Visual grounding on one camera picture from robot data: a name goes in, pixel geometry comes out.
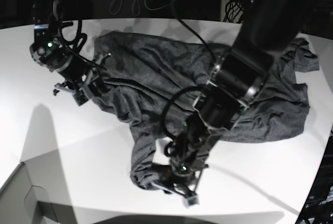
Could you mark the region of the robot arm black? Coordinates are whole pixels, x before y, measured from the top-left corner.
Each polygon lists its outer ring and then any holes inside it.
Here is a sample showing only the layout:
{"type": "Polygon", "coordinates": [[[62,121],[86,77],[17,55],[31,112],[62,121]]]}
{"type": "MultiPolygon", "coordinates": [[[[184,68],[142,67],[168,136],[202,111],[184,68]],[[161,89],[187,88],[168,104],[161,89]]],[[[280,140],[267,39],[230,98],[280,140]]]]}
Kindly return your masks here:
{"type": "Polygon", "coordinates": [[[217,57],[204,86],[191,86],[181,94],[198,91],[194,113],[164,153],[170,164],[159,171],[152,186],[193,201],[211,149],[223,131],[231,130],[263,90],[269,72],[285,48],[300,32],[320,0],[254,0],[246,11],[232,46],[217,57]]]}
{"type": "Polygon", "coordinates": [[[82,20],[78,20],[76,36],[68,41],[63,28],[73,23],[63,22],[65,10],[61,0],[35,0],[33,4],[34,42],[30,54],[34,62],[57,72],[63,83],[54,86],[53,94],[70,93],[79,105],[102,93],[101,59],[90,61],[80,55],[87,40],[82,33],[82,20]]]}

